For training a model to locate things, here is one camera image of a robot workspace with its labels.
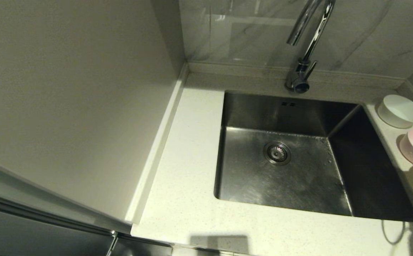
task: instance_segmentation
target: faucet handle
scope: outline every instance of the faucet handle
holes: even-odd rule
[[[317,60],[314,60],[314,63],[312,63],[311,67],[309,68],[309,70],[306,72],[306,75],[304,76],[304,79],[307,81],[307,78],[311,75],[312,70],[314,70],[314,68],[317,65]]]

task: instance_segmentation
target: sink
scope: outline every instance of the sink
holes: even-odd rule
[[[413,205],[358,104],[226,92],[218,199],[413,222]]]

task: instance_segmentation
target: speckled countertop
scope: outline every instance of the speckled countertop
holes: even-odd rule
[[[361,103],[413,197],[413,165],[375,106],[394,89],[312,84],[289,94],[274,78],[191,73],[145,211],[131,234],[251,255],[413,255],[413,223],[223,201],[213,195],[225,90]]]

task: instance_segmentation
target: faucet spout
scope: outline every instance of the faucet spout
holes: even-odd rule
[[[287,40],[287,43],[289,45],[295,46],[299,42],[299,39],[303,34],[307,23],[309,23],[310,19],[314,15],[314,12],[316,11],[317,7],[319,7],[321,2],[323,2],[323,0],[309,0],[306,3]],[[308,70],[309,64],[311,63],[310,58],[312,53],[314,52],[314,48],[316,47],[320,36],[322,35],[323,30],[325,29],[327,21],[330,18],[334,4],[335,0],[325,0],[323,14],[320,18],[319,24],[317,25],[317,29],[312,36],[311,42],[309,43],[304,56],[299,58],[298,66],[294,71],[289,73],[289,76],[286,80],[286,88],[290,91],[302,94],[304,92],[307,92],[307,90],[309,89],[307,77],[313,70],[313,66],[309,68],[309,74],[307,74],[306,72]]]

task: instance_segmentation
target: countertop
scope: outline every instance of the countertop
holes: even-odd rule
[[[294,95],[275,78],[189,74],[133,236],[251,255],[413,255],[413,223],[223,201],[213,195],[225,90],[361,103],[413,201],[413,165],[376,104],[394,89],[312,84]]]

